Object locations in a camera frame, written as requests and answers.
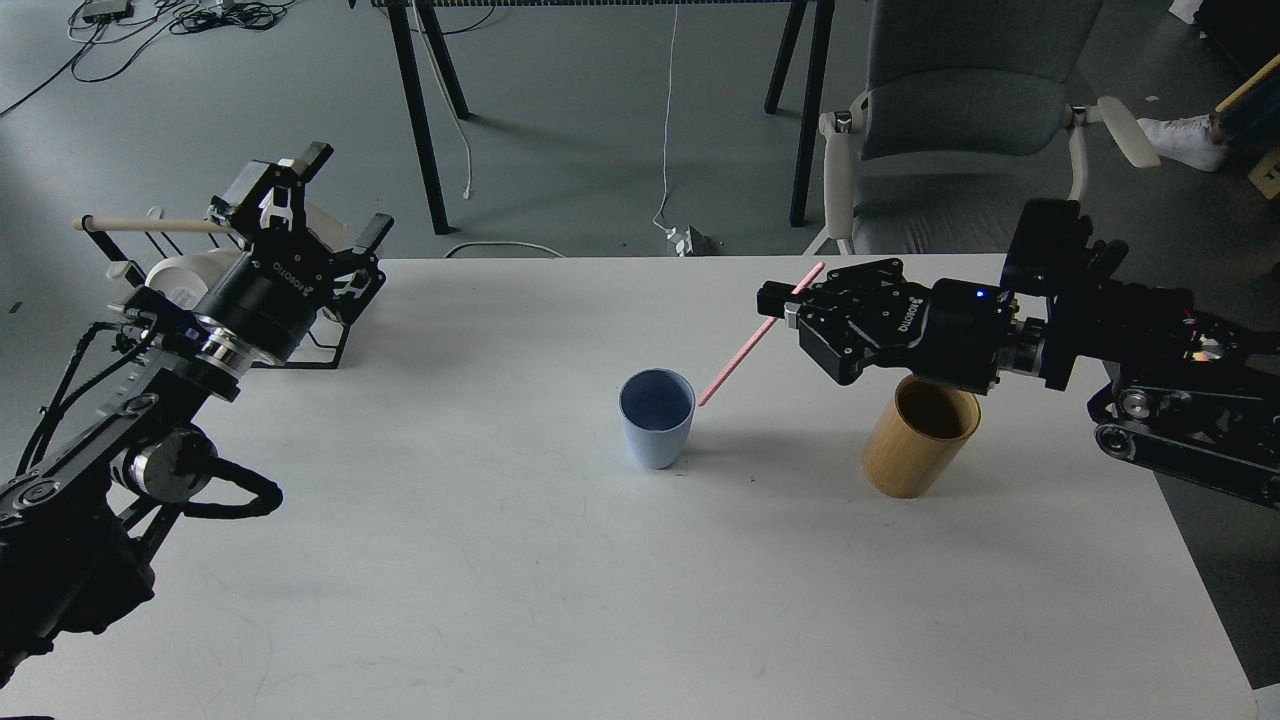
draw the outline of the bamboo cup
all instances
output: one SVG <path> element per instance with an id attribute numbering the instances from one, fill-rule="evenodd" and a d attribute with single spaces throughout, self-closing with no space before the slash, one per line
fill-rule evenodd
<path id="1" fill-rule="evenodd" d="M 863 473 L 890 497 L 920 497 L 980 420 L 973 395 L 908 375 L 863 447 Z"/>

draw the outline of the white tabletop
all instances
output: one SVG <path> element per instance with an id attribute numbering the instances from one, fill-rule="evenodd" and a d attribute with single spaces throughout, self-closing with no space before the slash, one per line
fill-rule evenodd
<path id="1" fill-rule="evenodd" d="M 1066 393 L 1006 377 L 896 501 L 856 457 L 905 372 L 841 388 L 778 325 L 673 468 L 630 460 L 622 380 L 700 389 L 810 264 L 385 263 L 342 370 L 253 372 L 197 418 L 285 505 L 180 521 L 157 597 L 28 660 L 0 715 L 1253 717 L 1153 477 L 1093 443 L 1096 361 Z"/>

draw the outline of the pink straw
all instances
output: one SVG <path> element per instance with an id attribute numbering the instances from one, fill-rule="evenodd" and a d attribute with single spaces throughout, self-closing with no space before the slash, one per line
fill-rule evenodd
<path id="1" fill-rule="evenodd" d="M 826 263 L 818 263 L 817 265 L 814 265 L 813 269 L 809 270 L 809 274 L 806 274 L 796 284 L 795 290 L 791 291 L 791 295 L 800 295 L 800 292 L 804 291 L 804 288 L 809 287 L 809 283 L 812 283 L 813 279 L 818 277 L 818 273 L 820 273 L 822 269 L 826 266 L 827 266 Z M 763 323 L 760 323 L 760 327 L 751 334 L 750 338 L 748 338 L 746 343 L 742 345 L 742 347 L 733 354 L 733 357 L 730 359 L 728 365 L 724 365 L 724 369 L 721 370 L 718 375 L 716 375 L 716 379 L 712 380 L 712 384 L 707 386 L 707 389 L 703 391 L 703 395 L 698 398 L 699 407 L 707 405 L 707 401 L 710 400 L 713 395 L 716 395 L 716 391 L 719 389 L 719 386 L 724 384 L 724 380 L 728 379 L 728 374 L 736 370 L 737 366 L 742 364 L 742 359 L 746 357 L 746 354 L 750 352 L 753 348 L 755 348 L 755 346 L 760 342 L 760 338 L 764 337 L 764 333 L 769 332 L 769 328 L 773 327 L 773 323 L 777 322 L 778 322 L 777 318 L 767 318 Z"/>

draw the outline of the black robotic arm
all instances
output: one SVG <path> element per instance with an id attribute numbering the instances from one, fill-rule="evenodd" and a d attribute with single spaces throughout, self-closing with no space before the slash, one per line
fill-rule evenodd
<path id="1" fill-rule="evenodd" d="M 906 282 L 902 261 L 827 273 L 799 295 L 765 282 L 762 315 L 785 318 L 800 347 L 840 384 L 872 365 L 986 395 L 1001 372 L 1065 389 L 1076 357 L 1117 368 L 1089 401 L 1107 455 L 1280 509 L 1280 378 L 1247 366 L 1280 354 L 1280 333 L 1193 309 L 1187 290 L 1111 279 L 1121 241 L 1088 246 L 1079 204 L 1032 200 L 998 286 Z M 1018 296 L 1044 297 L 1047 318 L 1018 318 Z"/>
<path id="2" fill-rule="evenodd" d="M 122 320 L 91 328 L 116 331 L 120 359 L 65 393 L 74 356 L 17 477 L 0 483 L 0 687 L 26 657 L 49 652 L 58 633 L 101 633 L 150 600 L 151 559 L 179 516 L 260 516 L 283 501 L 274 483 L 219 457 L 193 419 L 210 396 L 234 400 L 255 363 L 284 363 L 321 310 L 349 327 L 385 282 L 375 251 L 390 217 L 374 215 L 340 251 L 307 228 L 303 188 L 332 152 L 317 142 L 294 160 L 250 163 L 212 199 L 210 219 L 243 238 L 243 252 L 193 310 L 131 273 Z M 141 369 L 104 418 L 46 456 L 68 406 L 131 363 Z M 252 500 L 193 502 L 215 478 Z M 137 495 L 120 512 L 106 501 L 113 482 Z"/>

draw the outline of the gray chair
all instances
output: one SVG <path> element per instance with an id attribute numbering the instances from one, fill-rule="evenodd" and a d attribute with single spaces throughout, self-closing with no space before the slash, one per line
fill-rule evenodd
<path id="1" fill-rule="evenodd" d="M 809 252 L 827 240 L 851 254 L 1004 252 L 1023 204 L 1062 192 L 1052 192 L 1048 178 L 1029 182 L 1025 174 L 993 172 L 998 163 L 989 158 L 1034 155 L 1066 129 L 1073 133 L 1068 196 L 1079 199 L 1087 164 L 1075 129 L 1100 119 L 1130 161 L 1158 164 L 1117 100 L 1068 105 L 1066 81 L 1101 4 L 878 0 L 867 91 L 849 113 L 819 120 L 827 138 L 827 227 Z M 855 177 L 852 137 L 859 132 L 863 163 Z M 905 163 L 888 160 L 906 155 Z"/>

